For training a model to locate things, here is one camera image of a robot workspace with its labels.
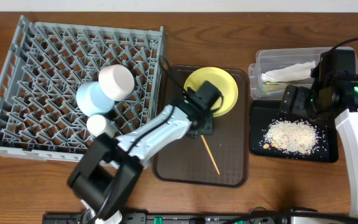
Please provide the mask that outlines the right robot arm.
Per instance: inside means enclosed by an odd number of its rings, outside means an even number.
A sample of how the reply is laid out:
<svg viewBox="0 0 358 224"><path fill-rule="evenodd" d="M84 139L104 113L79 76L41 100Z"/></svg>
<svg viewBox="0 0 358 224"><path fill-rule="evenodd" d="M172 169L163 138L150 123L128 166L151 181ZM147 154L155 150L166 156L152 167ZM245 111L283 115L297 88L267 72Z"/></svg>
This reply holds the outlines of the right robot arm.
<svg viewBox="0 0 358 224"><path fill-rule="evenodd" d="M351 189L350 216L358 218L358 73L352 49L333 47L311 70L311 88L288 85L280 112L333 122L345 152Z"/></svg>

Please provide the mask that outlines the white plastic cup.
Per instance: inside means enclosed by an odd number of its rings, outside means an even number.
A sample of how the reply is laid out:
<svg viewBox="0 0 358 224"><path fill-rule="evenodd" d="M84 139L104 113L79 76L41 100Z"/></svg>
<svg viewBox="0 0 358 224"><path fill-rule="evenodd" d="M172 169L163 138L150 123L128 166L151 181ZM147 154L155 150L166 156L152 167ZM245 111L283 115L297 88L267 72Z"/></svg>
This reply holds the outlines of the white plastic cup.
<svg viewBox="0 0 358 224"><path fill-rule="evenodd" d="M100 114L94 114L90 116L86 122L86 127L91 135L98 137L101 134L107 134L113 138L116 134L116 130L110 120Z"/></svg>

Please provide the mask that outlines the light blue bowl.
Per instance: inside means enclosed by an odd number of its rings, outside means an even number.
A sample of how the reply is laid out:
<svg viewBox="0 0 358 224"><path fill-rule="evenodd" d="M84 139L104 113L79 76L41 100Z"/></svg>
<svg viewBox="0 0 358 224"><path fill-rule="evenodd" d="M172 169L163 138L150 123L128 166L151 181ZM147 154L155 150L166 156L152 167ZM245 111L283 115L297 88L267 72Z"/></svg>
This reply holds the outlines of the light blue bowl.
<svg viewBox="0 0 358 224"><path fill-rule="evenodd" d="M107 114L115 104L114 100L104 94L99 82L82 83L76 92L76 102L80 111L88 117Z"/></svg>

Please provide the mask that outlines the white napkin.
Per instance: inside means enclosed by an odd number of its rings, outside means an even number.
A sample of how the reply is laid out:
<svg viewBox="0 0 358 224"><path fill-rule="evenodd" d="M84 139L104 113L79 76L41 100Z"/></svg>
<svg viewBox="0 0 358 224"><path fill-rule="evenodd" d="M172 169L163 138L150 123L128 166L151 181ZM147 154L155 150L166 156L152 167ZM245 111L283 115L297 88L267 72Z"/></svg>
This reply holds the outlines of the white napkin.
<svg viewBox="0 0 358 224"><path fill-rule="evenodd" d="M289 67L271 70L261 75L264 83L290 82L304 80L310 77L311 70L315 68L316 62L297 63Z"/></svg>

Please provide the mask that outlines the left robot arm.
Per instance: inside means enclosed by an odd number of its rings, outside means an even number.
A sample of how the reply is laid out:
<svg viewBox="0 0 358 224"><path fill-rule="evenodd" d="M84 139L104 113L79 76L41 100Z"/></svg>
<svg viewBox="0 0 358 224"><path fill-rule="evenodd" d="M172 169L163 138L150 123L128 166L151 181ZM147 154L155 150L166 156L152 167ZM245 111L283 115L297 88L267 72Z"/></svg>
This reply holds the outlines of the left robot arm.
<svg viewBox="0 0 358 224"><path fill-rule="evenodd" d="M200 96L181 96L129 134L99 135L68 178L68 186L92 215L88 223L119 223L119 211L149 160L189 131L202 128L214 103Z"/></svg>

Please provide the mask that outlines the cooked rice leftovers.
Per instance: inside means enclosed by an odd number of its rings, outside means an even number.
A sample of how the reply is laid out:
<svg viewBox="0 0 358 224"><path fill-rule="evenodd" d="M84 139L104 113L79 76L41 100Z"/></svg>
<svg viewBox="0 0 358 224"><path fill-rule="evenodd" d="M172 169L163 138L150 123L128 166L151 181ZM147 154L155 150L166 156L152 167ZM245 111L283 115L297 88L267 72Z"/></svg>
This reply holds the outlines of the cooked rice leftovers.
<svg viewBox="0 0 358 224"><path fill-rule="evenodd" d="M259 145L263 149L278 149L284 154L312 155L319 151L319 142L325 142L326 133L307 121L273 120L262 130Z"/></svg>

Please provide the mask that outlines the wooden chopstick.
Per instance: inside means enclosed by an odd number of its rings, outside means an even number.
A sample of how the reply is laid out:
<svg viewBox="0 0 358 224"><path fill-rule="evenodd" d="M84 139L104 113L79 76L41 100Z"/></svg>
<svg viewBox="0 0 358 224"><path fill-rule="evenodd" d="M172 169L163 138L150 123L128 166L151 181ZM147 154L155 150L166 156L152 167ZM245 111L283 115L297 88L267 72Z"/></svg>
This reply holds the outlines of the wooden chopstick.
<svg viewBox="0 0 358 224"><path fill-rule="evenodd" d="M217 164L216 164L216 161L215 161L215 159L214 159L214 156L213 156L213 154L212 154L212 152L211 152L211 150L210 150L210 148L209 148L209 145L208 145L208 143L207 143L207 141L206 141L204 135L201 135L201 139L202 139L203 144L204 144L204 146L205 146L205 148L206 148L206 150L207 150L207 152L208 152L208 155L209 155L209 157L210 157L210 159L211 159L211 162L213 163L213 166L214 166L214 168L216 169L217 174L220 175L219 168L218 168L218 166L217 166Z"/></svg>

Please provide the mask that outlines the green snack wrapper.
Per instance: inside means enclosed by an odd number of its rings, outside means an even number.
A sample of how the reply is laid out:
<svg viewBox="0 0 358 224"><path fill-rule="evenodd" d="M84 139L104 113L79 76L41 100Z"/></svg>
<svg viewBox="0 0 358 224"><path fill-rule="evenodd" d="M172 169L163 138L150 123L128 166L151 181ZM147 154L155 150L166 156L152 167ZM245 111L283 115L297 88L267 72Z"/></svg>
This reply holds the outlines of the green snack wrapper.
<svg viewBox="0 0 358 224"><path fill-rule="evenodd" d="M266 96L282 94L287 87L287 83L265 83L262 94Z"/></svg>

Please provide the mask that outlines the yellow plate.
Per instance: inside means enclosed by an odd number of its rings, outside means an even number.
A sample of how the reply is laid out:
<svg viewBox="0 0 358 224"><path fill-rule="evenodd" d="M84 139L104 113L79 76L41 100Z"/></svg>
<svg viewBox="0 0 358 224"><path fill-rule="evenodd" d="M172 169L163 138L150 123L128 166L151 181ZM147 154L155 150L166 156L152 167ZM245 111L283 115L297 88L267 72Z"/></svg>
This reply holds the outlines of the yellow plate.
<svg viewBox="0 0 358 224"><path fill-rule="evenodd" d="M221 68L203 67L190 74L185 81L184 89L190 87L196 91L205 81L212 83L223 96L223 99L220 98L213 105L213 116L222 116L233 109L239 96L238 87L234 78Z"/></svg>

